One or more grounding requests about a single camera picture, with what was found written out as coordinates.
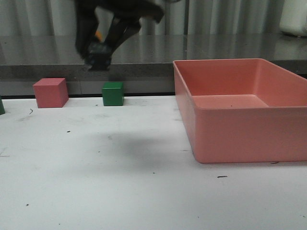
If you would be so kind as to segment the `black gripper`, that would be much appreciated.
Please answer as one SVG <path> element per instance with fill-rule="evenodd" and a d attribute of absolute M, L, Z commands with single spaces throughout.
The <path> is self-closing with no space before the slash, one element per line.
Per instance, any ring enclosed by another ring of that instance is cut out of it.
<path fill-rule="evenodd" d="M 141 29 L 140 18 L 149 18 L 160 23 L 164 10 L 149 0 L 76 0 L 83 9 L 103 8 L 113 12 L 108 34 L 104 40 L 108 54 L 113 55 L 115 50 L 127 39 L 137 34 Z M 75 48 L 82 59 L 88 56 L 88 48 L 95 38 L 98 28 L 98 19 L 94 11 L 78 11 L 76 15 Z"/>

